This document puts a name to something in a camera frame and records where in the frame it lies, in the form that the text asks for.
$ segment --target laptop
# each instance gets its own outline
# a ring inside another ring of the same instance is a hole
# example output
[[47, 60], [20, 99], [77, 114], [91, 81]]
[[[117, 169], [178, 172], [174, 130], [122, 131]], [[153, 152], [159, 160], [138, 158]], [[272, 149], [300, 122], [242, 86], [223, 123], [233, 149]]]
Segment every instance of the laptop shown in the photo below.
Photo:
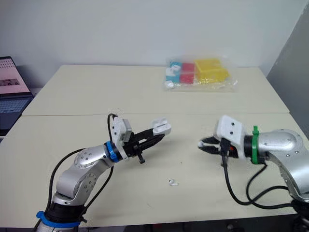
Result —
[[0, 57], [0, 136], [6, 135], [33, 99], [11, 57]]

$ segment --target yellow block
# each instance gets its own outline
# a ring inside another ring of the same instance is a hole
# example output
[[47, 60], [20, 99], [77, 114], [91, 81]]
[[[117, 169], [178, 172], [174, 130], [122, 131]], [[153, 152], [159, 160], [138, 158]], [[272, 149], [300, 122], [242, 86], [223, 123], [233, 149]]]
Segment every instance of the yellow block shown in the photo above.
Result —
[[219, 59], [197, 59], [195, 60], [197, 67], [197, 79], [201, 84], [222, 82], [229, 73], [224, 68]]

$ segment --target laptop screen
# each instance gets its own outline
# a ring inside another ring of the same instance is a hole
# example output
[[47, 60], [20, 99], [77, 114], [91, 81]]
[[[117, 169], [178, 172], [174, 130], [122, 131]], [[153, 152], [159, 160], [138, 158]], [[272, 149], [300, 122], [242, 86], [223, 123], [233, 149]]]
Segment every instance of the laptop screen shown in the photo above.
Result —
[[30, 92], [11, 58], [0, 58], [0, 94]]

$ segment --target green cable tie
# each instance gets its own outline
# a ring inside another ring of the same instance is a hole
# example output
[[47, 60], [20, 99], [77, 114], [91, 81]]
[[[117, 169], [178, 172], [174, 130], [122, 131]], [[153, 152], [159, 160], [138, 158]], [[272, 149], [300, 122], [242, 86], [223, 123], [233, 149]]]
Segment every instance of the green cable tie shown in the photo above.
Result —
[[257, 139], [259, 137], [259, 130], [257, 126], [253, 126], [253, 138], [252, 138], [252, 163], [258, 164], [257, 160]]

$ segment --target gray wall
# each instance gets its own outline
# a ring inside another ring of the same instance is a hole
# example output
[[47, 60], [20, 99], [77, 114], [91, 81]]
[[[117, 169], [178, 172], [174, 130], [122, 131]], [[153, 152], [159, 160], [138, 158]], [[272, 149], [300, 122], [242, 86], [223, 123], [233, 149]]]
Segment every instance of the gray wall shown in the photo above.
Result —
[[267, 78], [309, 138], [308, 5]]

